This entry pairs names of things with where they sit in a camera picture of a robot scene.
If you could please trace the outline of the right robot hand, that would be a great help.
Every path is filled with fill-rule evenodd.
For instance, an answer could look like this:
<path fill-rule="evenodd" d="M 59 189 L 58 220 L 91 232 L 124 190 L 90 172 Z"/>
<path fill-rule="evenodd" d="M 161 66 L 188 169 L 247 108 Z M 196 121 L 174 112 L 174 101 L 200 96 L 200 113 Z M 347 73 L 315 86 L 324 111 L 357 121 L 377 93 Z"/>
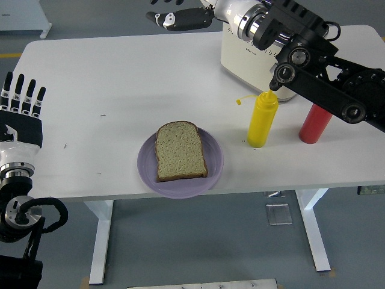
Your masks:
<path fill-rule="evenodd" d="M 146 18 L 165 30 L 177 32 L 207 28 L 217 19 L 237 32 L 242 21 L 249 20 L 258 8 L 264 10 L 265 6 L 260 1 L 202 1 L 199 7 L 174 12 L 149 11 Z"/>

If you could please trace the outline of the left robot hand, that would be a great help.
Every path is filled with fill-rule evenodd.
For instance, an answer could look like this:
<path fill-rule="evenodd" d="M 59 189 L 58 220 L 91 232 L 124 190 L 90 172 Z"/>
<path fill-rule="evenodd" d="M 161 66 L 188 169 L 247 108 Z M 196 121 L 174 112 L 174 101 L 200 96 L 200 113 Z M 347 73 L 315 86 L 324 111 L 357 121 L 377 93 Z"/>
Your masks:
<path fill-rule="evenodd" d="M 43 128 L 40 120 L 46 88 L 41 87 L 34 96 L 36 80 L 32 79 L 25 95 L 22 88 L 25 77 L 17 77 L 11 90 L 13 73 L 8 72 L 1 89 L 1 165 L 8 163 L 32 163 L 43 144 Z"/>

